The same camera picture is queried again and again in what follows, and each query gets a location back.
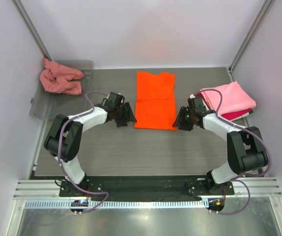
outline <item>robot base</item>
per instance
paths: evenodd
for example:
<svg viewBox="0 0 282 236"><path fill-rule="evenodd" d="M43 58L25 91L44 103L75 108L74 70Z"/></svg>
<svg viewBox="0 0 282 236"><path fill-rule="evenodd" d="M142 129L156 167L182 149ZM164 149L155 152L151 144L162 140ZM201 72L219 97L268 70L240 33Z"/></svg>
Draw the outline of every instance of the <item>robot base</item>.
<svg viewBox="0 0 282 236"><path fill-rule="evenodd" d="M218 192L210 192L206 176L92 176L85 177L80 187L92 192L109 192L108 201L114 202L172 202L200 201L203 196L234 195L231 182ZM86 197L69 182L63 182L60 197ZM91 195L93 201L103 195Z"/></svg>

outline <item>stack of folded cloth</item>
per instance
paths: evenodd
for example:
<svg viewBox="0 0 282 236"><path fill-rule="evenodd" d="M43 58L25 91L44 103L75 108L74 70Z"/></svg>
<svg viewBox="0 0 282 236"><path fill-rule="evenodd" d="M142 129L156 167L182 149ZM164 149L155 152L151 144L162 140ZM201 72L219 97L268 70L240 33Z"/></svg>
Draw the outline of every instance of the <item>stack of folded cloth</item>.
<svg viewBox="0 0 282 236"><path fill-rule="evenodd" d="M251 114L256 107L255 101L243 91L237 82L215 87L222 93L223 101L219 109L219 115L228 120L236 120ZM203 98L207 109L216 111L220 102L220 95L216 91L203 91L199 95Z"/></svg>

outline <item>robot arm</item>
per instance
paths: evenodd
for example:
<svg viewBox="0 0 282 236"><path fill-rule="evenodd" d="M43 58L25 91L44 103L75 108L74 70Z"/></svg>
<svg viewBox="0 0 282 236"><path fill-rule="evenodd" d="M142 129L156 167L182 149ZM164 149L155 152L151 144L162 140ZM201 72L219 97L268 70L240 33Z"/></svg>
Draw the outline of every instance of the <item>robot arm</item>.
<svg viewBox="0 0 282 236"><path fill-rule="evenodd" d="M77 185L81 186L86 176L77 158L82 133L96 125L104 124L113 119L117 127L127 126L128 122L136 122L136 119L130 104L128 102L125 103L125 98L122 95L114 92L111 92L102 103L95 105L95 107L89 111L68 117L58 115L54 119L44 142L44 147L56 159L58 159L59 136L62 126L70 118L73 118L73 120L66 126L63 134L61 160L67 175Z"/></svg>
<svg viewBox="0 0 282 236"><path fill-rule="evenodd" d="M218 119L212 110L206 110L200 96L191 95L188 106L182 107L173 126L191 131L194 125L209 130L227 141L227 162L207 173L209 189L221 185L248 171L257 170L268 165L264 146L247 132ZM256 127L246 128L261 137Z"/></svg>

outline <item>orange cloth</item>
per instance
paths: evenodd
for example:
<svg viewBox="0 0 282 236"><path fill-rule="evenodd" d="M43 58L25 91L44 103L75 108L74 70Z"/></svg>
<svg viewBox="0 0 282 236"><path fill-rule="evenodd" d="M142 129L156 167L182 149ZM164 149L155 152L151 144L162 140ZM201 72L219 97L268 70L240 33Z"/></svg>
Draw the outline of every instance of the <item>orange cloth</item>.
<svg viewBox="0 0 282 236"><path fill-rule="evenodd" d="M152 75L139 71L136 77L135 128L177 130L174 95L175 75Z"/></svg>

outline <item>reflective metal surface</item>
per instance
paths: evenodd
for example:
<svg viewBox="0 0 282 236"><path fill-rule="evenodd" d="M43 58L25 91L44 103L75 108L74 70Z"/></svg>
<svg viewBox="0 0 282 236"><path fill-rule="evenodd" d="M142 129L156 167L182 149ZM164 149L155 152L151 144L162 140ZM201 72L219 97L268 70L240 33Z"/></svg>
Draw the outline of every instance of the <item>reflective metal surface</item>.
<svg viewBox="0 0 282 236"><path fill-rule="evenodd" d="M247 199L227 199L224 211L240 209ZM249 207L234 216L194 209L97 210L68 216L67 210L25 210L18 235L33 219L24 236L280 236L269 198L253 198Z"/></svg>

